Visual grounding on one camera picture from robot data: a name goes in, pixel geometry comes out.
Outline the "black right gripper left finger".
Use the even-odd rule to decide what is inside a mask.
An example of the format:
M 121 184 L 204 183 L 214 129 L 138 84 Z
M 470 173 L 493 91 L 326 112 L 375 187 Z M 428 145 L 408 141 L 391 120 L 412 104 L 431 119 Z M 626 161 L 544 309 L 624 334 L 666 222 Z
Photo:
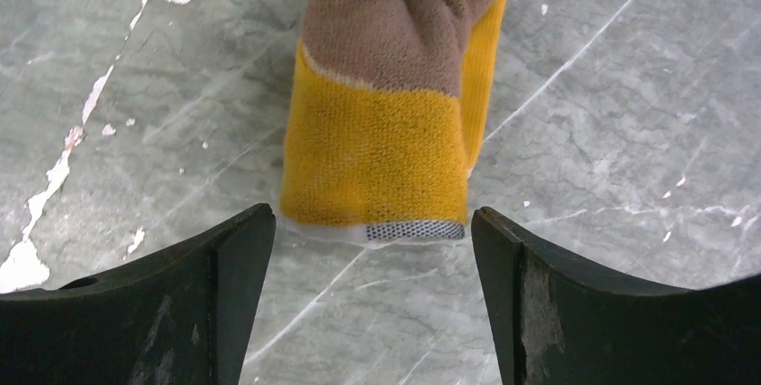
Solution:
M 237 383 L 275 232 L 258 204 L 56 290 L 3 295 L 2 383 Z

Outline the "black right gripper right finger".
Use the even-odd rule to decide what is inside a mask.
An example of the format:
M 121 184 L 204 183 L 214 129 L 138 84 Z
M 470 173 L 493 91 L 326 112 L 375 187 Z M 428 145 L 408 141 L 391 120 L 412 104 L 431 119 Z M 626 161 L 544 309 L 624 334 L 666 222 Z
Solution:
M 759 276 L 701 290 L 648 281 L 490 207 L 471 233 L 503 383 L 759 383 Z

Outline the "brown and yellow towel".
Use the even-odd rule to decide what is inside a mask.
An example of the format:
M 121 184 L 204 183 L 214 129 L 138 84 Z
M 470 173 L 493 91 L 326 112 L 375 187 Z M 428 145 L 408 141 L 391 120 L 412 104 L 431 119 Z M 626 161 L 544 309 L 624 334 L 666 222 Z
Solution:
M 457 240 L 507 0 L 307 0 L 281 216 L 343 241 Z

